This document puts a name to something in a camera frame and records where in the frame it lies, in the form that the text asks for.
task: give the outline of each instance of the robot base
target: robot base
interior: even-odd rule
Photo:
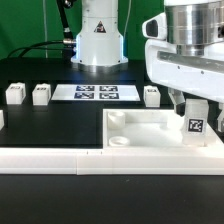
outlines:
[[[72,63],[72,68],[82,70],[85,72],[109,74],[116,71],[126,70],[128,68],[128,62],[112,66],[95,66],[95,65],[84,65],[81,63]]]

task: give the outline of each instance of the white plastic fixture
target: white plastic fixture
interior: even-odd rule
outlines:
[[[33,93],[33,105],[46,106],[51,98],[51,86],[48,84],[36,85]]]
[[[127,63],[118,31],[118,0],[82,0],[82,30],[71,61],[84,70]]]
[[[112,130],[108,113],[118,111],[125,127]],[[0,148],[0,173],[224,175],[224,145],[212,128],[205,147],[186,146],[175,117],[172,110],[104,110],[102,149]]]
[[[22,104],[26,97],[25,83],[12,83],[6,90],[7,104]]]

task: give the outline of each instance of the qr code sticker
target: qr code sticker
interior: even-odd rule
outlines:
[[[95,91],[95,86],[77,86],[76,91]]]
[[[188,132],[202,133],[204,121],[198,119],[189,119]]]
[[[100,86],[101,92],[118,92],[117,86]]]
[[[100,99],[102,100],[118,100],[118,93],[100,93]]]
[[[75,99],[94,99],[94,93],[75,93]]]

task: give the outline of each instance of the black cable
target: black cable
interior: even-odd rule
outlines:
[[[63,50],[63,49],[57,49],[57,48],[48,48],[48,49],[46,49],[45,47],[20,47],[20,48],[17,48],[17,49],[15,49],[15,50],[13,50],[13,51],[11,51],[9,54],[8,54],[8,56],[7,56],[7,58],[10,58],[14,53],[16,53],[17,51],[21,51],[21,50],[55,50],[55,51],[61,51],[61,50]]]
[[[62,40],[53,40],[53,41],[41,42],[41,43],[31,45],[30,47],[28,47],[27,49],[22,51],[18,57],[22,58],[27,52],[29,52],[33,48],[46,46],[46,45],[52,45],[52,44],[63,44],[63,41]]]
[[[73,39],[72,32],[70,31],[68,20],[65,14],[65,9],[62,0],[57,0],[58,10],[61,17],[62,26],[64,29],[64,38]]]

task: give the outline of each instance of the cable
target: cable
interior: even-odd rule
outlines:
[[[25,55],[27,52],[30,51],[29,48],[32,49],[32,48],[41,47],[41,46],[47,46],[47,45],[52,45],[52,44],[63,44],[63,41],[62,40],[53,40],[53,41],[41,42],[41,43],[37,43],[37,44],[31,45],[30,47],[28,47],[27,49],[22,51],[21,54],[18,57],[22,58],[23,55]]]
[[[126,39],[126,32],[127,32],[127,28],[128,28],[130,13],[131,13],[131,0],[129,0],[128,15],[127,15],[126,23],[125,23],[125,28],[124,28],[124,41]]]
[[[30,50],[45,50],[46,51],[46,48],[45,47],[20,47],[20,48],[17,48],[15,50],[11,51],[8,54],[7,58],[10,58],[14,53],[16,53],[17,51],[21,51],[21,50],[28,50],[28,51],[30,51]],[[63,49],[59,49],[59,48],[58,49],[57,48],[48,48],[47,50],[61,51]]]

